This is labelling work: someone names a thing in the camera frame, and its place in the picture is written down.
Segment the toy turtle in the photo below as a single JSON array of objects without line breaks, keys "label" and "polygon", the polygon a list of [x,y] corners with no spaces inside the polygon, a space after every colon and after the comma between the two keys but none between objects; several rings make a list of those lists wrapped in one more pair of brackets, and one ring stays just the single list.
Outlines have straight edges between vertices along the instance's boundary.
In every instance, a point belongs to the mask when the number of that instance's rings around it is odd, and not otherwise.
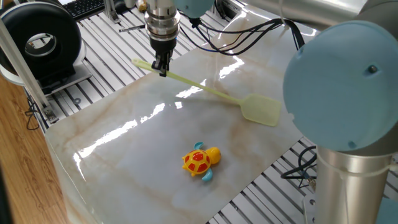
[{"label": "toy turtle", "polygon": [[202,145],[203,142],[196,143],[193,147],[195,150],[182,157],[184,160],[182,168],[189,171],[192,177],[206,172],[202,180],[209,181],[213,177],[213,171],[211,171],[210,165],[220,161],[221,153],[217,147],[212,147],[203,151],[200,149]]}]

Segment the blue turtle flipper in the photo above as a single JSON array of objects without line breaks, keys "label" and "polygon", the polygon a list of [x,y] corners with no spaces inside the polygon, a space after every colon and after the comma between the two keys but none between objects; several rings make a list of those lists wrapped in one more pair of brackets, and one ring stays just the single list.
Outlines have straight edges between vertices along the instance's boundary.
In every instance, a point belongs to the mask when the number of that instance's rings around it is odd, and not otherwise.
[{"label": "blue turtle flipper", "polygon": [[202,145],[203,145],[203,142],[197,142],[197,143],[193,146],[193,148],[194,148],[194,149],[200,149]]},{"label": "blue turtle flipper", "polygon": [[213,171],[211,171],[211,168],[209,168],[206,172],[206,175],[202,177],[203,181],[209,181],[213,177]]}]

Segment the spatula handle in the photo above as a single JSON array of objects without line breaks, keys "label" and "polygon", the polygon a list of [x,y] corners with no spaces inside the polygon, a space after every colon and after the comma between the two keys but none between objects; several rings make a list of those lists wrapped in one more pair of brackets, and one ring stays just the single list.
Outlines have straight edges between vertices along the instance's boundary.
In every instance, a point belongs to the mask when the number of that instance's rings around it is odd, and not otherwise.
[{"label": "spatula handle", "polygon": [[[150,64],[149,62],[145,62],[145,61],[143,61],[143,60],[141,60],[141,59],[134,58],[134,59],[132,60],[132,63],[133,63],[135,66],[137,66],[137,67],[143,68],[143,69],[148,70],[148,71],[156,72],[156,71],[151,67],[151,64]],[[227,94],[221,93],[221,92],[216,91],[216,90],[214,90],[214,89],[212,89],[212,88],[208,88],[208,87],[206,87],[206,86],[203,86],[203,85],[201,85],[201,84],[199,84],[199,83],[197,83],[197,82],[191,81],[191,80],[189,80],[189,79],[186,79],[186,78],[184,78],[184,77],[181,77],[181,76],[179,76],[179,75],[176,75],[176,74],[174,74],[174,73],[172,73],[172,72],[167,71],[167,72],[166,72],[166,76],[167,76],[167,77],[170,77],[170,78],[173,78],[173,79],[175,79],[175,80],[178,80],[178,81],[180,81],[180,82],[186,83],[186,84],[188,84],[188,85],[196,86],[196,87],[198,87],[198,88],[201,88],[202,90],[208,91],[208,92],[213,93],[213,94],[216,94],[216,95],[218,95],[218,96],[220,96],[220,97],[223,97],[223,98],[229,99],[229,100],[231,100],[231,101],[234,101],[234,102],[236,102],[237,104],[240,104],[240,100],[239,100],[239,99],[236,99],[236,98],[233,98],[233,97],[231,97],[231,96],[228,96]]]}]

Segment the wooden floor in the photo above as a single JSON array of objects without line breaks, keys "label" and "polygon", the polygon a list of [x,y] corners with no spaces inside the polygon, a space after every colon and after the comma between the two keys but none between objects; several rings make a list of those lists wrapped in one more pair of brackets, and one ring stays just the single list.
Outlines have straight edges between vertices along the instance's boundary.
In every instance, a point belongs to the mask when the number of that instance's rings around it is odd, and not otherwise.
[{"label": "wooden floor", "polygon": [[68,223],[44,136],[26,129],[27,109],[22,87],[0,77],[0,163],[14,223]]}]

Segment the orange turtle shell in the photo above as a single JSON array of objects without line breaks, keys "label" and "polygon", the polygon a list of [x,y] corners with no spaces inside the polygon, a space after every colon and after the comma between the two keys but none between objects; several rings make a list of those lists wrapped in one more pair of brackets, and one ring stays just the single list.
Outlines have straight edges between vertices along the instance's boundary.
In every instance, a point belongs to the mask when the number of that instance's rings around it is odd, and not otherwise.
[{"label": "orange turtle shell", "polygon": [[182,157],[183,169],[189,171],[193,176],[206,172],[210,167],[210,156],[203,150],[197,149]]}]

